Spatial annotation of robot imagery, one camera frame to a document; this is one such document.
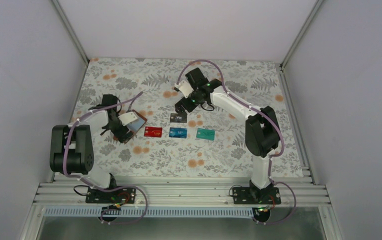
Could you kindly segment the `brown leather card holder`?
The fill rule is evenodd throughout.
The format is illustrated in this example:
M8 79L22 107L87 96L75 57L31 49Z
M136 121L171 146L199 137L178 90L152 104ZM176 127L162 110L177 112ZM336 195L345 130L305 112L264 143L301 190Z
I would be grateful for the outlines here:
M138 131L147 123L147 119L143 115L141 115L139 112L137 112L136 110L131 110L131 111L134 111L138 115L138 120L136 120L136 121L134 121L134 122L132 122L126 126L130 130L132 130L133 137L134 137L138 133Z

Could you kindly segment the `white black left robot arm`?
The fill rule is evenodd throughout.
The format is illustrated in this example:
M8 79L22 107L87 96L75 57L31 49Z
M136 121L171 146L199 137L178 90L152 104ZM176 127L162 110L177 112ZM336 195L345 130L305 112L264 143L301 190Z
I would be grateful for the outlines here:
M71 123L52 128L49 166L54 173L84 183L91 189L113 191L114 176L95 166L93 141L98 135L111 132L120 142L134 135L131 124L139 119L136 111L122 113L123 103L112 94L103 95L102 102L91 107Z

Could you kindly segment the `blue credit card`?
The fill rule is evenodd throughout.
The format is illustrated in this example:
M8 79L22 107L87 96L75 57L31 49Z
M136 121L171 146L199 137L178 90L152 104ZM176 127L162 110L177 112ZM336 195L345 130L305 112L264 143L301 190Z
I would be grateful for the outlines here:
M188 130L182 127L170 127L168 136L170 138L186 139L188 136Z

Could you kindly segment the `teal credit card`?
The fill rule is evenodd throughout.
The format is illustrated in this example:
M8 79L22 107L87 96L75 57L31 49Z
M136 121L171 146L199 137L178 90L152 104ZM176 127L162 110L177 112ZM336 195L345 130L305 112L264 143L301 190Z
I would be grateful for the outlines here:
M212 129L198 128L196 132L196 138L198 139L214 141L215 136L215 130Z

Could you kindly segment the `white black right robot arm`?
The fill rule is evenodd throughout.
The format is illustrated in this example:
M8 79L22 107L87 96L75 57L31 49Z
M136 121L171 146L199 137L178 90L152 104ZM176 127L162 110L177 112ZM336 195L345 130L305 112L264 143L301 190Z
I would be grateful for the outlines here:
M273 189L272 157L282 140L275 110L261 108L234 95L219 79L208 80L199 68L189 71L185 80L178 80L174 90L182 98L174 105L177 113L190 113L197 106L207 104L221 108L244 122L246 148L260 160L253 161L253 172L249 181L249 193L261 200Z

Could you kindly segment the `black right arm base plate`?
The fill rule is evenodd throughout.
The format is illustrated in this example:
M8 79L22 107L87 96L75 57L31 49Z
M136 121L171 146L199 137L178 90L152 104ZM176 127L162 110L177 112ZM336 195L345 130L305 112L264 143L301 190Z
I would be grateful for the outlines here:
M282 203L277 187L257 189L234 186L229 194L235 205L280 205Z

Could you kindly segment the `black VIP credit card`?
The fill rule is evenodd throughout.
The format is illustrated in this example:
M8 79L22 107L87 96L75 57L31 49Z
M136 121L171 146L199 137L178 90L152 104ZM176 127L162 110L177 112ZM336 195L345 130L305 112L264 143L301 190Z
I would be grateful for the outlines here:
M187 123L188 116L186 113L171 113L169 121L171 123Z

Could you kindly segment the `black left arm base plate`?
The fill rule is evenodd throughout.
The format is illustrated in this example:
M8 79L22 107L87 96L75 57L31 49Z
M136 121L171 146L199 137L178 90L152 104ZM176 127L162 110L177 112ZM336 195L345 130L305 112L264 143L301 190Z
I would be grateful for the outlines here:
M134 204L136 189L131 187L121 188L112 192L105 192L89 188L85 196L87 204Z

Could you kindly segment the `red VIP credit card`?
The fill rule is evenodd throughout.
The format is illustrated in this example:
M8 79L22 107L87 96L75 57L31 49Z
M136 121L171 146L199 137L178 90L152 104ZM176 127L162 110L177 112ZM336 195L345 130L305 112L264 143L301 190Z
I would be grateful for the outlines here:
M163 135L162 127L146 126L144 128L144 137L161 138Z

